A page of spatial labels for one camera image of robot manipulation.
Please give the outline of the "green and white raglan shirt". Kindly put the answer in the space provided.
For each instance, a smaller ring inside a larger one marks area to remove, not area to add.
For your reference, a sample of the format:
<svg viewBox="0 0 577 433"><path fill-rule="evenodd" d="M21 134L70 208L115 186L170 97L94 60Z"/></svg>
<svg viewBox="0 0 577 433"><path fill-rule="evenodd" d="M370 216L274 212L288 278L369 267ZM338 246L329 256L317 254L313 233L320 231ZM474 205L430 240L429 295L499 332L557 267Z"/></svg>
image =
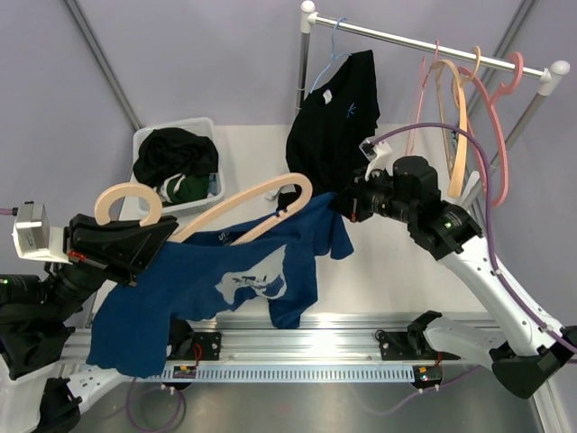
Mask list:
<svg viewBox="0 0 577 433"><path fill-rule="evenodd" d="M183 173L164 180L153 190L164 207L195 202L206 198L209 175L195 177Z"/></svg>

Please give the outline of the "light blue t-shirt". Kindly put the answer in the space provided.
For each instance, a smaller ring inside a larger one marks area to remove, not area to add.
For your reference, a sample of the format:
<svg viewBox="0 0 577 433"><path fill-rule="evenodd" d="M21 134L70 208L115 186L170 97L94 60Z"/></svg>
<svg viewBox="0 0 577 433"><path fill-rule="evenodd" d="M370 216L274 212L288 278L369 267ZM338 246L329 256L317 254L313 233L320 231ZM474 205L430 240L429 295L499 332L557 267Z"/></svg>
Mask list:
<svg viewBox="0 0 577 433"><path fill-rule="evenodd" d="M214 198L220 193L218 174L212 173L208 177L207 198Z"/></svg>

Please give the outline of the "pink wire hanger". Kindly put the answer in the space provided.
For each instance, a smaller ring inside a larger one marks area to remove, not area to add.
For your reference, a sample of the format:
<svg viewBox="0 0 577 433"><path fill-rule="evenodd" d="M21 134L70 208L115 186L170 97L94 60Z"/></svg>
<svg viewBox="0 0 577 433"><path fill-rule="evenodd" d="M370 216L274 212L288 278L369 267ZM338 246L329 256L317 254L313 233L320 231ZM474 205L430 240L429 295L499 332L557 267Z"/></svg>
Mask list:
<svg viewBox="0 0 577 433"><path fill-rule="evenodd" d="M436 40L435 41L434 57L431 60L430 64L427 64L426 56L422 57L419 76L418 76L419 81L418 81L418 87L417 87L417 101L416 101L416 106L415 106L415 110L414 110L414 115L413 115L411 122L410 122L411 124L418 124L420 121L421 111L422 111L425 93L426 93L427 81L428 81L428 78L429 78L431 70L432 70L432 65L438 59L439 47L440 47L440 41ZM408 132L405 155L409 156L414 151L414 149L415 149L415 131L410 130Z"/></svg>

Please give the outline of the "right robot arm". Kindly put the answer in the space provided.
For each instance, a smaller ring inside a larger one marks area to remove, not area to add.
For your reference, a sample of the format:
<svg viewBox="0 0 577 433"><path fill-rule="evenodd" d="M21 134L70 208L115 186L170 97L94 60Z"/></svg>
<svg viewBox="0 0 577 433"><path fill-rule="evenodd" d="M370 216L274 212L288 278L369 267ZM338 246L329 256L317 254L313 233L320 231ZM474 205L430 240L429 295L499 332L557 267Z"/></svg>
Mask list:
<svg viewBox="0 0 577 433"><path fill-rule="evenodd" d="M491 333L429 310L407 328L414 356L455 355L490 370L524 400L573 357L575 327L563 326L532 300L496 257L488 230L442 199L437 172L425 158L402 157L391 171L357 170L331 207L354 223L379 215L406 224L414 243L456 275L499 326Z"/></svg>

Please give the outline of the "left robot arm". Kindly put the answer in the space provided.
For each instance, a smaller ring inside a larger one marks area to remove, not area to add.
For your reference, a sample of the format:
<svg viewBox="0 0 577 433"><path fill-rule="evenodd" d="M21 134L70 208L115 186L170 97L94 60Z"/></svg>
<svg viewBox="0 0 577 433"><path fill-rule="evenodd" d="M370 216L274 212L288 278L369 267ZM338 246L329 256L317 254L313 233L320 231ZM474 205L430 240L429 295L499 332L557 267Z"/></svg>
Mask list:
<svg viewBox="0 0 577 433"><path fill-rule="evenodd" d="M67 320L106 281L133 286L178 226L163 216L103 225L78 214L56 236L45 259L48 276L1 277L1 430L70 432L117 386L118 374L61 378L59 361L74 327Z"/></svg>

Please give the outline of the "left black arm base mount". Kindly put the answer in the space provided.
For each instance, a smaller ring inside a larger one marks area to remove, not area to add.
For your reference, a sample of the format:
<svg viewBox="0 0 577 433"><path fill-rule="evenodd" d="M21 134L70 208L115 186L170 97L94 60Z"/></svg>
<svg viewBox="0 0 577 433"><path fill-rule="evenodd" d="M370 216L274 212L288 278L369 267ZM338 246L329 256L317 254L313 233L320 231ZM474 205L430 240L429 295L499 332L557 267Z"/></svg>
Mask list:
<svg viewBox="0 0 577 433"><path fill-rule="evenodd" d="M174 319L169 328L169 361L218 361L222 334L196 331L187 321Z"/></svg>

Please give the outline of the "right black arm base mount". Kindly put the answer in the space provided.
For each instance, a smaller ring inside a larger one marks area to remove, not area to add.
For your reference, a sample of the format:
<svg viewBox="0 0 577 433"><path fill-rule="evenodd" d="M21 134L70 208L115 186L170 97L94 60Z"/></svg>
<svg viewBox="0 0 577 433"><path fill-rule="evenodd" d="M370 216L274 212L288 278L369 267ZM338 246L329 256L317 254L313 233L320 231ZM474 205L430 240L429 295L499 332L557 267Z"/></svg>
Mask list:
<svg viewBox="0 0 577 433"><path fill-rule="evenodd" d="M415 332L397 332L378 329L374 333L379 343L382 360L426 360L437 359L434 351L425 338Z"/></svg>

